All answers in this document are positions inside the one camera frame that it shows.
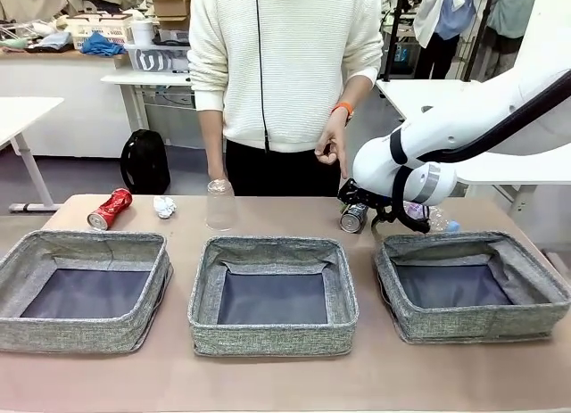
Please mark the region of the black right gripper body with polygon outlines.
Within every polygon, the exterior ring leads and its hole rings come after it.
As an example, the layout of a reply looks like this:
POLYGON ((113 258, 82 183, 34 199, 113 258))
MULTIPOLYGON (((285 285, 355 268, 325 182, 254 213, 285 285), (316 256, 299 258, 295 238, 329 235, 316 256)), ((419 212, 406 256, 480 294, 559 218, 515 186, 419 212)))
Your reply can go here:
POLYGON ((354 186, 352 199, 355 204, 365 205, 377 213, 386 213, 392 208, 391 198, 371 193, 359 186, 354 186))

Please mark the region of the person's left hand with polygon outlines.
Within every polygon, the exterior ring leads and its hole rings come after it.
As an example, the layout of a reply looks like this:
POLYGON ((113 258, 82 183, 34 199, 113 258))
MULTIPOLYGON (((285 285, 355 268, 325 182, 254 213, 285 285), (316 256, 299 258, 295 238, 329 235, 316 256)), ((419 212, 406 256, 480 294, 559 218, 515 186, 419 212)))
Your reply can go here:
POLYGON ((341 177, 348 178, 348 161, 346 153, 345 126, 346 112, 335 111, 328 119, 325 128, 315 147, 315 155, 319 162, 340 165, 341 177))

